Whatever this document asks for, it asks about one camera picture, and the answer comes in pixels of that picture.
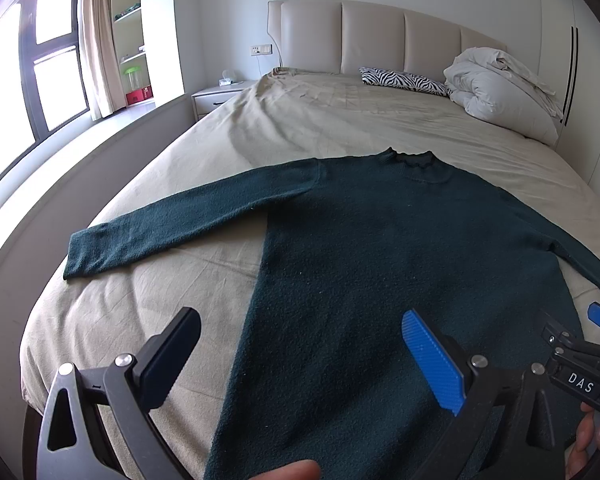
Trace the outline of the right hand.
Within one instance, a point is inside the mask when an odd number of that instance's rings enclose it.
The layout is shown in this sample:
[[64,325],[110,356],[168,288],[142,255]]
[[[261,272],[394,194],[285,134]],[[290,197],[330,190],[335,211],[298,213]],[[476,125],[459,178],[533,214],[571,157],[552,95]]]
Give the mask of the right hand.
[[567,457],[566,479],[571,479],[586,466],[591,458],[589,448],[595,446],[596,450],[600,450],[600,423],[594,420],[594,408],[581,403],[580,410],[583,412],[583,418],[577,426],[576,442]]

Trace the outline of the left hand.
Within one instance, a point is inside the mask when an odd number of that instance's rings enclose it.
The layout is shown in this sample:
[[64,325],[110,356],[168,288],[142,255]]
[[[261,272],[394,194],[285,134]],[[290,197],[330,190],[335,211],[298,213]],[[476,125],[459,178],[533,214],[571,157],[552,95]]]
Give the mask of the left hand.
[[298,460],[257,474],[251,480],[320,480],[321,475],[321,467],[315,460]]

